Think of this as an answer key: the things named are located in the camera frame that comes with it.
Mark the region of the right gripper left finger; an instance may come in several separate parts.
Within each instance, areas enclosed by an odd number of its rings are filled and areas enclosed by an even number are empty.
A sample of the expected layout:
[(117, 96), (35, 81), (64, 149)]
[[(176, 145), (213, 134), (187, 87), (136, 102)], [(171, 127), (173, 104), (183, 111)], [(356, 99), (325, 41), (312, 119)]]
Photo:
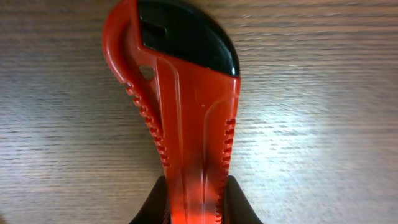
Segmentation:
[(160, 176), (146, 201), (129, 224), (170, 224), (166, 179)]

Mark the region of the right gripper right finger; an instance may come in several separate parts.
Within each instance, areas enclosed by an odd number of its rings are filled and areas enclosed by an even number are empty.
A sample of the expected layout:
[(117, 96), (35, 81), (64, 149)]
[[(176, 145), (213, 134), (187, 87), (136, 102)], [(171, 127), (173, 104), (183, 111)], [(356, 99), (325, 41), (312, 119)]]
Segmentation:
[(263, 224), (232, 175), (225, 187), (222, 224)]

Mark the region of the orange utility knife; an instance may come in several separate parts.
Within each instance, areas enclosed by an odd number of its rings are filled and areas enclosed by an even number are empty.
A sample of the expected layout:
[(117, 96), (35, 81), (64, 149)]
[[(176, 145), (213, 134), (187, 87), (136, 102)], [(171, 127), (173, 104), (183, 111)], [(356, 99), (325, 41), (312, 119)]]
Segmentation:
[(231, 39), (185, 1), (120, 1), (103, 30), (164, 168), (172, 223), (222, 223), (240, 91)]

